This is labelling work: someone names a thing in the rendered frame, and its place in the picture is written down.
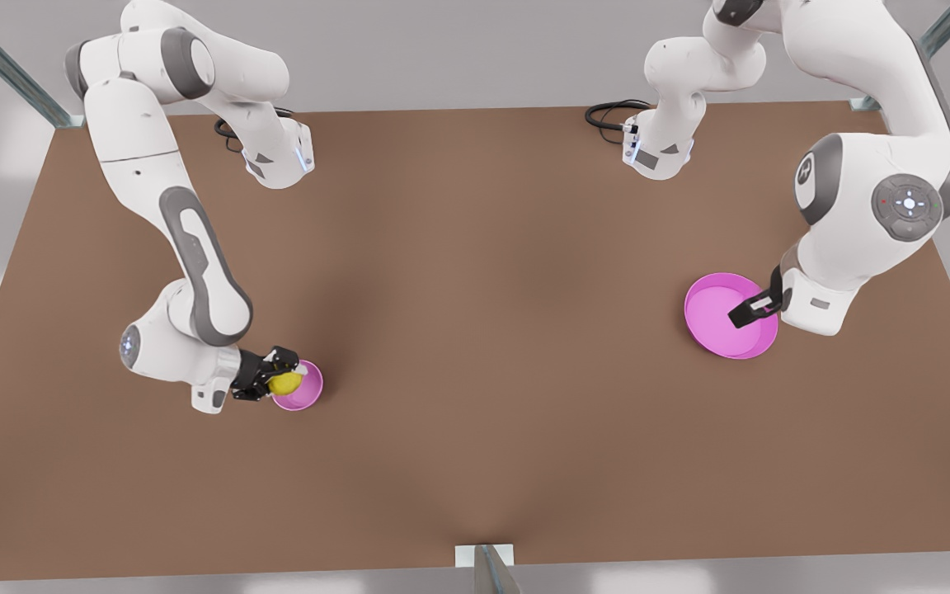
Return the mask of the small pink bowl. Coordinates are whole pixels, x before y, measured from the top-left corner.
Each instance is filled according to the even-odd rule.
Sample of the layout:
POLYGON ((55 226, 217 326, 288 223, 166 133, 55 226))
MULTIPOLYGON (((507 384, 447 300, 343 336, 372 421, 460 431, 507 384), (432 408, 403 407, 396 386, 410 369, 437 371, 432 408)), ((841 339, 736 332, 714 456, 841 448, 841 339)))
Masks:
POLYGON ((311 361, 300 360, 294 372, 304 375, 302 386, 297 391, 287 396, 270 394, 276 405, 286 411, 301 411, 313 406, 320 398, 324 386, 321 370, 311 361))

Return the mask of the silver frame post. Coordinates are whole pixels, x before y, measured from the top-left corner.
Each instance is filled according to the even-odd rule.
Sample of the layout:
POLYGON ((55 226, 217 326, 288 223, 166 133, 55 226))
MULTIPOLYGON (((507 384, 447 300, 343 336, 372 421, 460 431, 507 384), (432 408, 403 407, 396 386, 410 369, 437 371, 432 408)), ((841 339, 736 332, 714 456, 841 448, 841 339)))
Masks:
POLYGON ((934 57, 948 41, 950 41, 950 0, 935 22, 931 23, 923 34, 915 37, 915 44, 923 50, 927 58, 934 57))
POLYGON ((0 46, 0 78, 56 129, 79 129, 84 116, 67 112, 0 46))
POLYGON ((512 575, 513 544, 464 544, 454 548, 456 568, 473 571, 473 594, 523 594, 512 575))

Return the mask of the pink plate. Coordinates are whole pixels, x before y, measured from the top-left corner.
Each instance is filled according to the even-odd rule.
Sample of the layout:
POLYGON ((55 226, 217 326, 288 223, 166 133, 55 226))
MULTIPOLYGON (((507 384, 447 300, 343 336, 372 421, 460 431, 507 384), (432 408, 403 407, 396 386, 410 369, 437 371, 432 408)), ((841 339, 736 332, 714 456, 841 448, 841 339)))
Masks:
POLYGON ((728 360, 750 360, 768 352, 779 331, 775 315, 737 328, 729 312, 760 294, 758 283, 732 273, 698 278, 684 298, 684 320, 695 342, 728 360))

